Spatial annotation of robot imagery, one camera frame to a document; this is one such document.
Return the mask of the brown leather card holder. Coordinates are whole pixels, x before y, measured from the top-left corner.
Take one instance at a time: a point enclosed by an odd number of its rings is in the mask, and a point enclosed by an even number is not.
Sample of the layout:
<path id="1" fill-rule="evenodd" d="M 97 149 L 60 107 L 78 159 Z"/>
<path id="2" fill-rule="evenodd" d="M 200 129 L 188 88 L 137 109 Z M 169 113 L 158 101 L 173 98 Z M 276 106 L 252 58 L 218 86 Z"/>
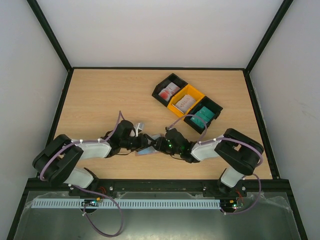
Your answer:
<path id="1" fill-rule="evenodd" d="M 156 140 L 162 136 L 163 136 L 162 134 L 155 134 L 155 135 L 151 135 L 150 137 L 152 140 Z M 159 154 L 159 153 L 160 153 L 159 151 L 157 151 L 152 145 L 150 145 L 149 147 L 136 152 L 135 156 L 139 157 L 139 156 L 146 156 L 146 155 Z"/>

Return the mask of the yellow plastic bin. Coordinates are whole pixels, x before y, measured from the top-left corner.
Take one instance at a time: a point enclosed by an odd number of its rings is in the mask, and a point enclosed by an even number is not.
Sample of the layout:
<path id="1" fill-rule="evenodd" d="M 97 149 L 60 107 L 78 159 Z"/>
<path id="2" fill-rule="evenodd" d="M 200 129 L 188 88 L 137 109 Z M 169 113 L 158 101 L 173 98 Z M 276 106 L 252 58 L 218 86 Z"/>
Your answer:
<path id="1" fill-rule="evenodd" d="M 182 117 L 189 113 L 204 96 L 202 92 L 188 84 L 171 98 L 167 108 L 178 117 Z"/>

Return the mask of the white pink card stack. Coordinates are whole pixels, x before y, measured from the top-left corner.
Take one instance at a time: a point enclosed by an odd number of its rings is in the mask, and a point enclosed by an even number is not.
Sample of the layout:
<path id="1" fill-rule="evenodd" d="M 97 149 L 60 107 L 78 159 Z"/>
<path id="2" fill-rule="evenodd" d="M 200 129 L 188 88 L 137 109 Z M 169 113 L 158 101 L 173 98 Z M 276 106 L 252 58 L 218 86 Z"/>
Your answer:
<path id="1" fill-rule="evenodd" d="M 180 99 L 174 106 L 181 111 L 182 113 L 186 113 L 189 108 L 193 106 L 193 104 L 196 102 L 196 100 L 190 96 L 189 94 L 186 94 L 182 99 Z"/>

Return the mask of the black bin with teal cards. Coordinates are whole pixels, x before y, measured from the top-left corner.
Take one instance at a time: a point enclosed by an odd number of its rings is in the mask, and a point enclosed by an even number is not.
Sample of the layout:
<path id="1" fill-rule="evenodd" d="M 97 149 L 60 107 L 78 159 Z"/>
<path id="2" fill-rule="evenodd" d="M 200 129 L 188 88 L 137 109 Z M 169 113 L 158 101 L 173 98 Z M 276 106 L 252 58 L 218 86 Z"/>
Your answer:
<path id="1" fill-rule="evenodd" d="M 187 123 L 197 133 L 202 134 L 205 126 L 209 127 L 213 120 L 216 120 L 220 115 L 223 107 L 211 100 L 209 97 L 204 96 L 199 103 L 197 103 L 184 118 Z"/>

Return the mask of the black bin with red cards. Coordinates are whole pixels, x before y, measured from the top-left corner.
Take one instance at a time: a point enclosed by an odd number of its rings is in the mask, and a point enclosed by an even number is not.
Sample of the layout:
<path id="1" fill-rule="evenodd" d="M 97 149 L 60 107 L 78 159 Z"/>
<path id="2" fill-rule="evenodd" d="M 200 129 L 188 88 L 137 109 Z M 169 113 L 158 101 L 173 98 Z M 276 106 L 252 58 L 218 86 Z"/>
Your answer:
<path id="1" fill-rule="evenodd" d="M 178 77 L 174 73 L 171 73 L 167 78 L 156 85 L 152 92 L 152 96 L 162 105 L 167 107 L 171 99 L 184 87 L 186 87 L 187 84 L 188 83 L 182 78 Z"/>

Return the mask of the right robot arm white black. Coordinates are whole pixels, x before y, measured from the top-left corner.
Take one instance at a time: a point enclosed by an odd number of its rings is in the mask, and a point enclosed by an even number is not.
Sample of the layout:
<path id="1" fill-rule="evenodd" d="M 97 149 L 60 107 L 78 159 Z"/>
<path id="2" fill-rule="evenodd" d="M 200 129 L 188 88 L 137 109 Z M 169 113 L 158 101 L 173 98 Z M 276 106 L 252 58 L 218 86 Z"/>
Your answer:
<path id="1" fill-rule="evenodd" d="M 198 142 L 188 141 L 173 128 L 164 137 L 157 138 L 153 147 L 166 155 L 178 155 L 190 164 L 221 157 L 229 164 L 217 181 L 218 191 L 224 196 L 233 193 L 237 183 L 253 175 L 255 168 L 263 163 L 264 147 L 233 128 L 217 138 Z"/>

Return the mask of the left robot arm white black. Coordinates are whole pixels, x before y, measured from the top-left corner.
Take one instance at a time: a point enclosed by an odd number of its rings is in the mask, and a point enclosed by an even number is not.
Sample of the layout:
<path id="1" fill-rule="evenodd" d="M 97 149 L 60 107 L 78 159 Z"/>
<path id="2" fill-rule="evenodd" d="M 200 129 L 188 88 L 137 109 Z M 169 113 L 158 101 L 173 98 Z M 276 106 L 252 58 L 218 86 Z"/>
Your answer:
<path id="1" fill-rule="evenodd" d="M 155 145 L 156 138 L 141 133 L 142 129 L 141 123 L 133 125 L 121 120 L 105 136 L 94 140 L 76 140 L 60 134 L 35 157 L 32 166 L 40 180 L 52 187 L 67 184 L 86 189 L 98 177 L 87 168 L 77 168 L 78 162 L 110 158 L 119 155 L 121 149 L 138 153 Z"/>

